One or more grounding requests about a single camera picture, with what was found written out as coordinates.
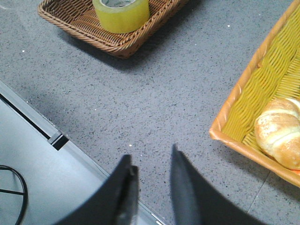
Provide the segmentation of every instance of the black object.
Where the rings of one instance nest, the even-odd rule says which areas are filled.
[[[124,155],[101,188],[57,225],[134,225],[138,209],[138,168]]]
[[[22,175],[12,167],[9,167],[9,166],[6,166],[6,165],[0,165],[0,170],[7,170],[7,171],[13,172],[13,174],[15,174],[19,178],[19,180],[22,184],[23,192],[0,189],[0,192],[3,192],[3,193],[13,194],[13,195],[22,195],[23,196],[23,202],[22,202],[22,207],[21,207],[21,210],[20,210],[20,214],[19,214],[18,219],[15,223],[15,225],[19,225],[19,224],[21,224],[21,222],[24,218],[26,207],[27,207],[27,202],[28,202],[28,190],[27,190],[26,182],[25,182],[24,178],[22,177]]]
[[[171,196],[176,225],[264,225],[216,191],[176,145],[172,149]]]

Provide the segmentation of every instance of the black wire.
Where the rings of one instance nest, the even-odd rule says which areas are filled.
[[[27,190],[26,182],[25,182],[24,178],[22,177],[22,175],[17,170],[15,170],[15,169],[13,169],[9,166],[0,165],[0,170],[9,170],[9,171],[13,172],[19,178],[19,180],[21,181],[22,188],[23,188],[23,203],[22,203],[22,207],[21,207],[21,211],[20,211],[18,220],[15,223],[15,225],[20,225],[21,221],[24,218],[27,203],[28,203],[28,190]]]

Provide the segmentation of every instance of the bread roll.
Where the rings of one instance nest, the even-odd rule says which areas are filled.
[[[255,137],[262,151],[286,168],[300,170],[300,101],[278,98],[255,120]]]

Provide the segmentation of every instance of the woven texture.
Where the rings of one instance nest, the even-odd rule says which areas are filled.
[[[188,0],[150,0],[150,18],[138,30],[112,34],[104,30],[92,0],[44,0],[38,14],[71,36],[119,58],[129,58]]]
[[[254,121],[268,102],[300,97],[300,0],[295,0],[254,54],[210,128],[210,136],[300,187],[300,176],[262,154]]]

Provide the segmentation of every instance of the roll of tape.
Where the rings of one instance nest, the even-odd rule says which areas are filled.
[[[150,17],[149,0],[93,0],[104,30],[129,33],[139,29]]]

